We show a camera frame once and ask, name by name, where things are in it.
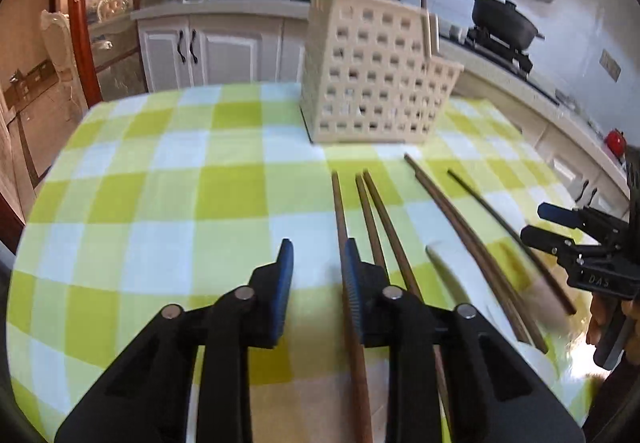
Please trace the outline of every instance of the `black cabinet handle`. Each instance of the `black cabinet handle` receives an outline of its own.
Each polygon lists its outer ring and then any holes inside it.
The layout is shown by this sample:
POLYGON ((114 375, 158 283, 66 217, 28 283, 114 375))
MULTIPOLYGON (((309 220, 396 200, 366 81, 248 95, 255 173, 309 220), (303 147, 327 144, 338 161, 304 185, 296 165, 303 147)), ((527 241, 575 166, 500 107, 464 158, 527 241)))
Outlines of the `black cabinet handle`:
POLYGON ((196 57, 196 55, 193 52, 193 43, 196 40, 196 31, 192 30, 191 31, 191 44, 189 46, 189 51, 191 52, 191 56, 193 57, 193 63, 197 64, 198 63, 198 58, 196 57))
POLYGON ((180 30, 180 37, 178 38, 178 55, 180 55, 180 58, 182 59, 182 63, 185 64, 187 62, 187 59, 182 54, 182 51, 180 51, 180 44, 182 43, 183 39, 184 39, 184 32, 180 30))
POLYGON ((582 190, 580 192, 580 195, 577 198, 575 198, 575 203, 576 204, 578 203, 578 201, 580 201, 582 199, 582 196, 584 195, 584 191, 587 189, 587 185, 588 184, 589 184, 589 180, 588 179, 584 180, 584 183, 582 184, 582 190))
POLYGON ((589 202, 587 203, 587 206, 590 207, 591 206, 591 202, 593 201, 593 197, 596 195, 596 192, 598 191, 598 187, 593 189, 593 192, 591 192, 591 197, 589 198, 589 202))

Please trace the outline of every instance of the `green and white tablecloth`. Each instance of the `green and white tablecloth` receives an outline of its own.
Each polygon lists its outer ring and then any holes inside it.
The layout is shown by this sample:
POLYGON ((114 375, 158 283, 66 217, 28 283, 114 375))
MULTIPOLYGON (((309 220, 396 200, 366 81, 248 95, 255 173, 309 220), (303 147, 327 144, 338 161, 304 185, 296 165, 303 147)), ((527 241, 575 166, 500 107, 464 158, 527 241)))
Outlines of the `green and white tablecloth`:
MULTIPOLYGON (((15 397, 47 439, 163 305, 212 303, 273 261, 288 237, 295 267, 285 333, 276 350, 250 355, 255 440, 350 441, 332 170, 350 235, 370 261, 353 182, 369 169, 427 303, 454 306, 425 245, 459 240, 405 152, 452 198, 518 289, 538 279, 526 261, 513 262, 505 232, 446 176, 453 168, 473 182, 517 229, 536 221, 543 200, 573 204, 489 102, 450 99, 425 146, 313 146, 299 95, 297 84, 191 88, 102 103, 78 127, 29 217, 8 306, 15 397)), ((401 283, 380 225, 379 232, 392 280, 401 283)), ((554 391, 581 421, 590 401, 580 370, 588 350, 580 339, 547 339, 561 373, 554 391)), ((367 365, 380 439, 384 353, 367 350, 367 365)))

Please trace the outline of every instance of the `beige plastic basket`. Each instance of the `beige plastic basket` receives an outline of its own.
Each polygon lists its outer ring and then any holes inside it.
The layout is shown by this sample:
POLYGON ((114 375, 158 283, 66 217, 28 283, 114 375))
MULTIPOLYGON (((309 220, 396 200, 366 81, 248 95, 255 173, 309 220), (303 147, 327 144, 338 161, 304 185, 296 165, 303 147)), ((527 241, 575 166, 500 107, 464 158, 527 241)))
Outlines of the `beige plastic basket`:
POLYGON ((313 142, 427 139, 464 68, 425 52, 428 15, 395 0, 311 1, 300 107, 313 142))

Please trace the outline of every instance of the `wall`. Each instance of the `wall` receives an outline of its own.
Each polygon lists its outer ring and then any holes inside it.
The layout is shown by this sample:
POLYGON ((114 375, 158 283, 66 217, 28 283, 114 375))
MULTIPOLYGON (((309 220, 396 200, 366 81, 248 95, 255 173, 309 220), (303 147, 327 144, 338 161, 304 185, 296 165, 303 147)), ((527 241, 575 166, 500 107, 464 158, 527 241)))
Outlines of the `wall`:
POLYGON ((49 0, 2 0, 0 3, 0 86, 6 89, 18 68, 27 74, 47 58, 40 35, 40 13, 49 0))
MULTIPOLYGON (((419 4, 419 0, 403 0, 419 4)), ((535 69, 576 97, 604 130, 617 127, 640 145, 640 4, 636 0, 513 0, 545 41, 529 52, 535 69), (606 48, 622 67, 617 83, 598 61, 606 48)), ((472 0, 429 0, 443 18, 471 26, 472 0)))

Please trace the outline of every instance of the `metal rivet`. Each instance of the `metal rivet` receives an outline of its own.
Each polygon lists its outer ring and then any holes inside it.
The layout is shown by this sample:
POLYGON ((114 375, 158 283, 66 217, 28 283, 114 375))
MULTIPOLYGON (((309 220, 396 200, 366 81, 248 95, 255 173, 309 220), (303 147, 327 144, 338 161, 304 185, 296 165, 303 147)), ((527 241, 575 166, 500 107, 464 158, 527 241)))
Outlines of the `metal rivet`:
POLYGON ((402 296, 402 289, 398 286, 387 286, 382 290, 382 295, 391 300, 399 299, 402 296))
POLYGON ((460 306, 456 308, 456 311, 458 315, 463 318, 473 318, 478 313, 478 310, 470 304, 460 304, 460 306))
POLYGON ((241 286, 234 292, 236 298, 240 300, 249 300, 255 295, 254 289, 248 286, 241 286))
POLYGON ((182 314, 182 308, 177 304, 169 304, 168 306, 164 306, 160 314, 167 319, 172 319, 179 317, 182 314))

